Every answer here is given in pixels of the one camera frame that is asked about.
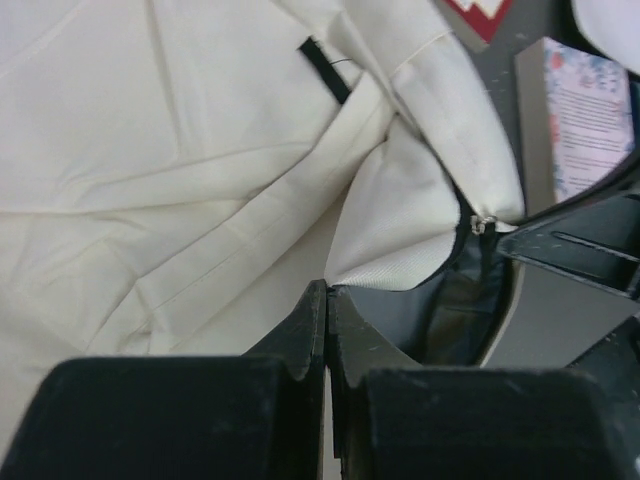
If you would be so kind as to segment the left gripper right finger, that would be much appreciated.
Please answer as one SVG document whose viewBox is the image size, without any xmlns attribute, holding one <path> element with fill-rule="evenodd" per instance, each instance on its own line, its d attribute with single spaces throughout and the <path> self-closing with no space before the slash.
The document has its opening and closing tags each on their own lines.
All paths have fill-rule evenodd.
<svg viewBox="0 0 640 480">
<path fill-rule="evenodd" d="M 565 368 L 427 367 L 331 292 L 326 339 L 346 479 L 639 475 L 635 319 Z"/>
</svg>

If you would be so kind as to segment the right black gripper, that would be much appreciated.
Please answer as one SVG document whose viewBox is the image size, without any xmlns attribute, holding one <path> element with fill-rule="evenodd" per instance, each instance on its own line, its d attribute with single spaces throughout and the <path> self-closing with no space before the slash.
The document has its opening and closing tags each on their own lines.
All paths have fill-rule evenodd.
<svg viewBox="0 0 640 480">
<path fill-rule="evenodd" d="M 496 251 L 512 297 L 483 367 L 572 363 L 639 310 L 639 157 L 587 191 L 530 216 Z"/>
</svg>

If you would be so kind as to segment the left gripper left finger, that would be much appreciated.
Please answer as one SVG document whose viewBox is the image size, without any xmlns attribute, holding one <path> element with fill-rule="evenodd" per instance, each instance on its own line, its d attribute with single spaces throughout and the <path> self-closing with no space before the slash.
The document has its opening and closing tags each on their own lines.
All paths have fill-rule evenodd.
<svg viewBox="0 0 640 480">
<path fill-rule="evenodd" d="M 56 366 L 9 449 L 13 479 L 318 479 L 327 288 L 240 356 Z"/>
</svg>

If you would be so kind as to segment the cream canvas student backpack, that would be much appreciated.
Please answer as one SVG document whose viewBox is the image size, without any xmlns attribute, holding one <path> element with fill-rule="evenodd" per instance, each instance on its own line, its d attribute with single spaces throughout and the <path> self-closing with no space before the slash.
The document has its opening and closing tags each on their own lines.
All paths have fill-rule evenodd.
<svg viewBox="0 0 640 480">
<path fill-rule="evenodd" d="M 58 363 L 237 353 L 308 282 L 409 290 L 524 214 L 429 1 L 1 5 L 1 440 Z"/>
</svg>

